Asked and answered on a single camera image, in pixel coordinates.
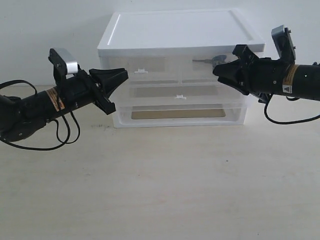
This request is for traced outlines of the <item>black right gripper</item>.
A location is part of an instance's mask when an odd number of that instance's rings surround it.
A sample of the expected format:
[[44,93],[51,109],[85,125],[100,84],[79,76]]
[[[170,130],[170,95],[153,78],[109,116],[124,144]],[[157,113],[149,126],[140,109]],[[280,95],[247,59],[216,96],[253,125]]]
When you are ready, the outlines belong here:
[[232,53],[238,60],[216,65],[212,73],[219,83],[245,96],[251,94],[260,103],[271,100],[271,94],[280,88],[280,80],[294,63],[294,51],[287,46],[280,50],[280,58],[276,60],[259,58],[245,44],[238,44]]

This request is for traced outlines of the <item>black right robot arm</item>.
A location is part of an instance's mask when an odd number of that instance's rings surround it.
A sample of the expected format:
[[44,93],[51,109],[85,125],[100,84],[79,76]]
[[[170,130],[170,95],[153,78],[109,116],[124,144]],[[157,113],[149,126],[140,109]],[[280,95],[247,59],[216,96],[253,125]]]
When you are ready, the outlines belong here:
[[247,45],[232,52],[237,59],[214,67],[218,82],[267,103],[272,95],[319,101],[320,67],[295,63],[295,52],[283,47],[280,58],[258,57]]

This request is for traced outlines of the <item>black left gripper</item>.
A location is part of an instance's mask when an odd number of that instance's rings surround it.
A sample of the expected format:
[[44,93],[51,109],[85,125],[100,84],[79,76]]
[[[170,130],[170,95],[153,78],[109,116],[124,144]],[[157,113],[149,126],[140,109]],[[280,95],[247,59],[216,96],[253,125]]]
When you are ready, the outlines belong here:
[[110,101],[110,96],[128,78],[128,72],[124,68],[92,68],[89,72],[80,69],[59,86],[59,99],[63,103],[60,109],[66,114],[94,104],[106,115],[110,115],[116,111],[116,105]]

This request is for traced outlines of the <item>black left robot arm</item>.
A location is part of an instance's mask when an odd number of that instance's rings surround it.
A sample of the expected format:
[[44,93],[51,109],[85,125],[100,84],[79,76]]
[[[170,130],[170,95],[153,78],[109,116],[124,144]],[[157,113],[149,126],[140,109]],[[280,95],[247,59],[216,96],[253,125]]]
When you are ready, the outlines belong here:
[[112,93],[127,79],[124,68],[81,69],[56,86],[26,98],[0,97],[0,137],[10,143],[25,140],[46,124],[89,104],[105,114],[115,112]]

